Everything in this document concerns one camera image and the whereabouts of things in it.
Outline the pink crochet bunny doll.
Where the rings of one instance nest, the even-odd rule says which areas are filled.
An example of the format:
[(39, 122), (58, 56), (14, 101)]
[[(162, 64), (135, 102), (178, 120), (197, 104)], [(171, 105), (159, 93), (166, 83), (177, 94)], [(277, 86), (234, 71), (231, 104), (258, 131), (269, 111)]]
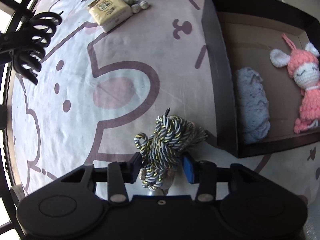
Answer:
[(291, 48), (291, 54), (273, 49), (270, 61), (276, 68), (286, 67), (289, 77), (300, 88), (303, 98), (293, 128), (299, 134), (319, 126), (319, 51), (310, 42), (299, 49), (286, 34), (282, 38)]

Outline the black hair claw clip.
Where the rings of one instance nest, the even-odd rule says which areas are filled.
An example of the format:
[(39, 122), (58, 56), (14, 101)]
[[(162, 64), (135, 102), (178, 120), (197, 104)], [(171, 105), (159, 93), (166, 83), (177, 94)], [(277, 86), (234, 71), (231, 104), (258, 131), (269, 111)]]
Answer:
[(62, 18), (54, 12), (41, 12), (24, 22), (17, 32), (20, 45), (13, 50), (12, 66), (14, 70), (37, 85), (37, 74), (41, 71), (41, 60), (45, 48), (57, 31)]

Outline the yellow tissue pack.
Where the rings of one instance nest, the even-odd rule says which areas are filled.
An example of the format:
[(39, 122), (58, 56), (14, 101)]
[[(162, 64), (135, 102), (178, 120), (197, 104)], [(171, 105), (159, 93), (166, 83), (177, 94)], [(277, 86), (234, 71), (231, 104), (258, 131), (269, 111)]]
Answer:
[(87, 10), (105, 33), (133, 15), (131, 7), (123, 0), (94, 0)]

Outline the cartoon bear bed sheet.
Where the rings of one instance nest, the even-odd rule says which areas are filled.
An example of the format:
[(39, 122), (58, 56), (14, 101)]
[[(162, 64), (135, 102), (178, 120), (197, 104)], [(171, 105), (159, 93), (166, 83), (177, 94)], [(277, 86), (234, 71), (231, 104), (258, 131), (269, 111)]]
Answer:
[(203, 127), (196, 160), (240, 163), (311, 204), (319, 192), (319, 141), (237, 158), (216, 146), (212, 74), (202, 27), (204, 0), (146, 0), (150, 7), (109, 33), (87, 11), (94, 0), (40, 0), (61, 14), (37, 85), (16, 75), (12, 136), (18, 174), (31, 194), (82, 164), (128, 161), (135, 135), (150, 135), (168, 108)]

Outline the black cardboard box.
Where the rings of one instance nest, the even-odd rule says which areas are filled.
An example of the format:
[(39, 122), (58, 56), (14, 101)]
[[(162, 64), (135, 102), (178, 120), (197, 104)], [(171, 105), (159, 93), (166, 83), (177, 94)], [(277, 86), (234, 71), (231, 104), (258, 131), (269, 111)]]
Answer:
[[(212, 74), (216, 146), (237, 158), (272, 154), (319, 141), (319, 129), (295, 134), (300, 89), (285, 68), (276, 68), (270, 52), (290, 53), (285, 34), (302, 49), (319, 47), (319, 21), (277, 0), (204, 0), (202, 27)], [(269, 103), (270, 130), (255, 143), (244, 141), (240, 103), (236, 99), (236, 71), (250, 67), (263, 80)]]

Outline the twisted rope tassel with pearls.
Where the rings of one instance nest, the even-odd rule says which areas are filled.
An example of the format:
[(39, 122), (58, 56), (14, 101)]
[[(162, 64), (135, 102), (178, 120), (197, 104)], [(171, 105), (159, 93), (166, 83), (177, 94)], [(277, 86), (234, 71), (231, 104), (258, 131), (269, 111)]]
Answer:
[(171, 188), (175, 172), (181, 164), (182, 152), (205, 141), (205, 130), (178, 115), (170, 108), (157, 116), (150, 136), (138, 133), (135, 146), (142, 156), (139, 179), (151, 196), (165, 196)]

